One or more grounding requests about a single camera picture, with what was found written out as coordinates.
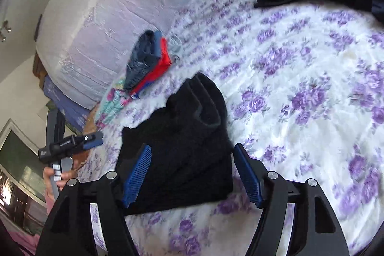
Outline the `left hand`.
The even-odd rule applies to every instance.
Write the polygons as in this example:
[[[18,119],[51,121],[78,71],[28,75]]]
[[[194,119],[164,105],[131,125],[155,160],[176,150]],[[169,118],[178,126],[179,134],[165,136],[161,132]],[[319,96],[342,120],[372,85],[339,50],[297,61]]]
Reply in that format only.
[[[61,180],[56,182],[57,187],[59,190],[62,190],[64,185],[69,179],[76,178],[78,176],[78,169],[80,167],[81,163],[78,160],[73,161],[73,169],[63,172],[61,174]],[[53,168],[50,168],[46,166],[43,171],[43,179],[46,186],[47,193],[51,196],[53,195],[52,185],[51,185],[51,176],[54,176],[55,171]]]

